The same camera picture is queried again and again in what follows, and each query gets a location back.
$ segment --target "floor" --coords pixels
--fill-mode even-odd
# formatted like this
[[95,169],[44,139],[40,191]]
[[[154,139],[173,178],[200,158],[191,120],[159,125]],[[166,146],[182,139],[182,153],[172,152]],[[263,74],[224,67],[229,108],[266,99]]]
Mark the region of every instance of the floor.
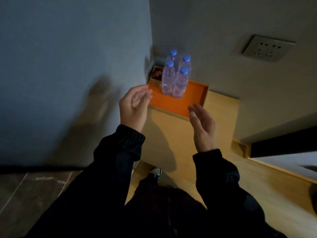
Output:
[[[309,198],[311,183],[242,157],[242,147],[232,143],[227,158],[239,169],[240,186],[261,204],[268,224],[288,238],[316,237],[317,216]],[[139,163],[131,179],[127,201],[151,168],[147,163]],[[0,175],[0,236],[13,238],[25,235],[78,173]],[[168,177],[163,179],[167,179],[166,183],[171,182]],[[194,184],[177,180],[176,185],[201,200]]]

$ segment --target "person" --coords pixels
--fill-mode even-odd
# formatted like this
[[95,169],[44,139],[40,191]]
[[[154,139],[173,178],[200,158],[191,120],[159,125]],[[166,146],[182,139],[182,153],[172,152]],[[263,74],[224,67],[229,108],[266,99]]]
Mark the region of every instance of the person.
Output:
[[265,222],[258,202],[239,187],[236,166],[217,148],[216,123],[198,104],[188,110],[197,149],[196,188],[207,208],[181,189],[158,185],[159,168],[125,205],[151,92],[141,85],[126,93],[116,132],[101,140],[93,163],[26,237],[286,237]]

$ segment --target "wall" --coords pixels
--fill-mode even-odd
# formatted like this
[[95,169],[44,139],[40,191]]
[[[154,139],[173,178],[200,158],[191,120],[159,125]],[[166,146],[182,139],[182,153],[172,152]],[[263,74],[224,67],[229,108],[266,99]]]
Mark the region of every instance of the wall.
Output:
[[305,166],[317,166],[317,152],[269,156],[256,159],[306,178],[317,180],[317,172],[304,168]]
[[148,0],[1,0],[0,32],[0,164],[88,165],[146,81]]
[[[237,139],[308,128],[317,125],[316,6],[317,0],[150,0],[154,55],[160,63],[174,47],[191,54],[193,80],[240,99]],[[253,34],[296,45],[278,63],[249,59],[240,53]]]

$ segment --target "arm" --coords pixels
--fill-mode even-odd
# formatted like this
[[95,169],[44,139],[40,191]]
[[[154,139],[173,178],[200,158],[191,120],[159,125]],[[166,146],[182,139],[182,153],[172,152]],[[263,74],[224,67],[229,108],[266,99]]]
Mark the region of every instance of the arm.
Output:
[[244,237],[285,237],[265,222],[255,198],[240,188],[240,175],[234,164],[222,157],[215,142],[216,123],[199,105],[189,107],[197,154],[196,187],[216,227],[227,224],[228,235]]
[[121,125],[103,138],[90,164],[44,212],[26,237],[87,236],[114,231],[141,157],[151,90],[132,88],[120,101]]

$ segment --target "person's left arm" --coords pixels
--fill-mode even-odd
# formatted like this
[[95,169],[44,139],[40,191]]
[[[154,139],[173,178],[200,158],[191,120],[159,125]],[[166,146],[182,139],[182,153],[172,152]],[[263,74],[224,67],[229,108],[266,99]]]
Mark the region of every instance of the person's left arm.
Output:
[[142,85],[130,89],[120,100],[121,125],[101,140],[94,162],[44,212],[26,237],[91,237],[101,230],[112,232],[125,204],[133,162],[141,157],[145,140],[141,130],[150,93],[148,86]]

